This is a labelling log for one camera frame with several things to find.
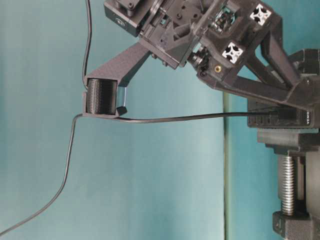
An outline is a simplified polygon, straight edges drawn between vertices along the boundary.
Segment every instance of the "screw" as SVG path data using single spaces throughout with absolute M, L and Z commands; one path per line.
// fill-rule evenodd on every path
M 215 66 L 214 71 L 219 74 L 222 71 L 222 67 L 220 65 L 217 65 Z
M 282 158 L 281 211 L 286 216 L 295 214 L 295 162 L 292 156 Z

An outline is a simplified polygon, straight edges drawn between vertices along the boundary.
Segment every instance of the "cylindrical roller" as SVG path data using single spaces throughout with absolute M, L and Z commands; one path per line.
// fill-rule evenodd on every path
M 89 79 L 86 111 L 96 115 L 116 114 L 117 81 Z

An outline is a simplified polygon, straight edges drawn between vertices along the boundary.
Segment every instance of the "teal wall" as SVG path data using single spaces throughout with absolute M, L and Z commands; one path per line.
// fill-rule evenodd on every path
M 61 184 L 71 120 L 82 110 L 84 0 L 0 1 L 0 230 L 42 207 Z M 92 1 L 89 71 L 136 40 Z M 128 89 L 127 117 L 217 113 L 223 95 L 190 66 L 149 59 Z M 222 119 L 77 124 L 70 175 L 44 214 L 7 240 L 222 240 Z
M 284 48 L 293 54 L 320 48 L 320 1 L 266 0 L 283 16 Z M 248 71 L 242 76 L 252 77 Z M 247 100 L 227 95 L 227 111 L 246 111 Z M 228 240 L 277 240 L 272 213 L 279 211 L 277 156 L 257 143 L 257 130 L 246 119 L 226 120 L 226 216 Z

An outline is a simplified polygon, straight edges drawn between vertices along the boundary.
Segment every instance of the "metal rod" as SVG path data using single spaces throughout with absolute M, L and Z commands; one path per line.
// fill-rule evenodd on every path
M 295 162 L 292 156 L 282 158 L 282 203 L 281 211 L 284 215 L 295 214 Z

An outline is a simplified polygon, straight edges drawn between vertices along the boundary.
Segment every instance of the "robotic arm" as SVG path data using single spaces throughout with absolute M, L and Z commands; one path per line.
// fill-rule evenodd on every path
M 124 114 L 126 110 L 117 104 L 119 90 L 128 86 L 151 54 L 173 69 L 189 62 L 196 76 L 213 89 L 272 106 L 293 107 L 305 111 L 306 118 L 308 113 L 308 124 L 301 121 L 295 127 L 319 126 L 318 77 L 313 76 L 316 72 L 308 72 L 306 77 L 299 72 L 301 68 L 306 70 L 305 65 L 309 69 L 317 66 L 318 50 L 307 50 L 307 59 L 297 59 L 296 55 L 288 57 L 282 47 L 282 18 L 265 3 L 258 0 L 107 0 L 104 9 L 109 19 L 139 37 L 139 41 L 85 76 L 88 93 L 84 94 L 83 110 L 86 115 L 117 118 Z M 257 58 L 259 46 L 269 66 Z M 244 66 L 257 80 L 238 76 Z

